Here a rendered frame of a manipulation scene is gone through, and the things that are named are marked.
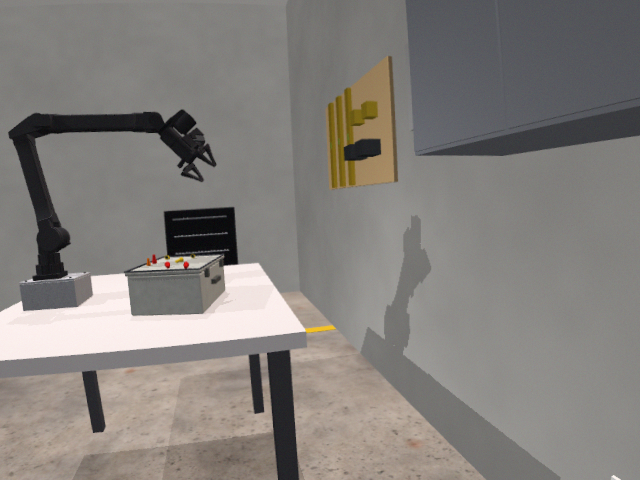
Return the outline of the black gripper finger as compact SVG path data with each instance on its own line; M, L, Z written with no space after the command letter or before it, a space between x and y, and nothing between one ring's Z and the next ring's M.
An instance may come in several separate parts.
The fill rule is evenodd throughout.
M203 153L204 153L204 152L207 152L207 154L208 154L208 156L210 157L210 159L211 159L211 161L212 161L212 162L211 162L210 160L208 160L208 159L203 155ZM205 146L203 146L199 151L197 151L197 153L195 154L195 156L196 156L196 157L198 157L199 159L203 160L204 162L208 163L209 165L213 166L213 167L215 167L215 166L217 165L217 164L216 164L216 162L215 162L215 160L214 160L214 158L213 158L213 155L212 155L212 152L211 152L211 149L210 149L209 144L206 144L206 145L205 145Z
M188 173L190 170L193 170L193 171L198 175L198 177L196 177L196 176L194 176L194 175L192 175L192 174ZM196 166L194 165L194 163L192 163L191 165L189 165L189 166L188 166L188 167L187 167L187 168L186 168L186 169L185 169L185 170L184 170L180 175L181 175L181 176L188 177L188 178L192 178L192 179L195 179L195 180L198 180L198 181L200 181L200 182L203 182L203 181L204 181L204 179L203 179L202 175L200 174L200 172L198 171L198 169L196 168Z

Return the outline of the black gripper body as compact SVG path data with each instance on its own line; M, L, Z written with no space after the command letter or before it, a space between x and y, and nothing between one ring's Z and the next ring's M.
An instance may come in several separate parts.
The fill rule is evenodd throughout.
M189 163L182 171L184 171L189 165L193 163L196 159L195 154L199 151L204 145L200 142L196 143L193 147L189 147L180 137L174 144L174 147L171 147L171 150L174 151L182 160L177 165L179 168L183 167L183 164ZM202 145L202 146L201 146ZM201 146L201 147L200 147ZM196 147L195 149L193 149ZM197 149L197 150L196 150ZM196 151L195 151L196 150ZM195 152L194 152L195 151Z

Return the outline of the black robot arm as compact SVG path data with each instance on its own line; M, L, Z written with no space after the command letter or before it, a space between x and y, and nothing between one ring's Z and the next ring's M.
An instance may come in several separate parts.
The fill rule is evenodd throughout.
M18 153L39 229L36 241L38 253L42 255L38 255L40 266L36 265L37 275L32 276L33 281L60 279L67 276L68 271L64 271L60 253L57 252L71 244L70 234L61 227L54 210L38 157L35 138L48 135L52 131L54 134L131 131L159 132L160 139L169 148L174 147L173 144L182 137L180 134L185 135L181 139L190 148L198 142L205 144L204 134L198 128L187 134L196 125L196 121L184 110L177 112L165 123L157 112L84 115L34 113L8 132ZM31 133L31 131L36 132Z

